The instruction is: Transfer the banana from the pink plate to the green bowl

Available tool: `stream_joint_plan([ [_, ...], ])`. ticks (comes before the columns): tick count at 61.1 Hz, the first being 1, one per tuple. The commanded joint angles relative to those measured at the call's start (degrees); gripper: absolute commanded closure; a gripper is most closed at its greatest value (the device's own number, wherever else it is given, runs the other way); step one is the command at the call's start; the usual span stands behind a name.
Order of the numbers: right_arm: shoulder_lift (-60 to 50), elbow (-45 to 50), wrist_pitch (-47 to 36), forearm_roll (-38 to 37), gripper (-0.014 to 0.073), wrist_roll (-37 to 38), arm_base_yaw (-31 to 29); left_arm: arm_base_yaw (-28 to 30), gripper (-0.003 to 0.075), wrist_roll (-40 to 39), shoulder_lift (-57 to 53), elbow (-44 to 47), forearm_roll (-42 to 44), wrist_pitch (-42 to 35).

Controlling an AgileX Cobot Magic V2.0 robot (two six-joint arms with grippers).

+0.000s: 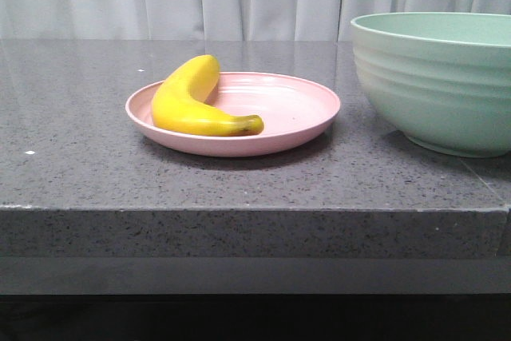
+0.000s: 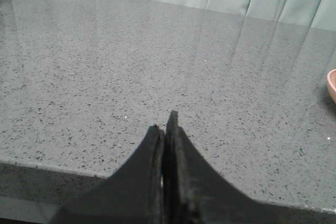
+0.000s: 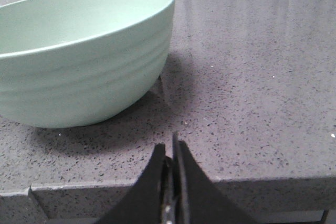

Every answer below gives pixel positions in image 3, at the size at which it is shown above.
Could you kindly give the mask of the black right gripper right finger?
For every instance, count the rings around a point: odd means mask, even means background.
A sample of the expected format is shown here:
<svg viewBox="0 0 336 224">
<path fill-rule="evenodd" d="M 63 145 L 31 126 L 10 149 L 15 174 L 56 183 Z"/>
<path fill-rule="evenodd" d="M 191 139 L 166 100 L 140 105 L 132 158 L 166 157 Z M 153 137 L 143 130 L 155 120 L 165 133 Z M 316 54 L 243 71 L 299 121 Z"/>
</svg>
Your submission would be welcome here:
<svg viewBox="0 0 336 224">
<path fill-rule="evenodd" d="M 178 132 L 173 133 L 173 181 L 178 223 L 257 223 L 206 176 Z"/>
</svg>

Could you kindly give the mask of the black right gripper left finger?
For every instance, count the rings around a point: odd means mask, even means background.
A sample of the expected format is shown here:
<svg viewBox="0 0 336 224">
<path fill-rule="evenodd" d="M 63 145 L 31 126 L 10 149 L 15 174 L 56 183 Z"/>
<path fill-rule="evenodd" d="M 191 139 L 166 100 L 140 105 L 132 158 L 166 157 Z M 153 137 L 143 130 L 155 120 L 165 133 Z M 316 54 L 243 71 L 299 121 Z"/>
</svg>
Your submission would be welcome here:
<svg viewBox="0 0 336 224">
<path fill-rule="evenodd" d="M 156 145 L 136 183 L 96 223 L 162 223 L 170 164 L 171 160 L 165 153 L 165 145 Z"/>
</svg>

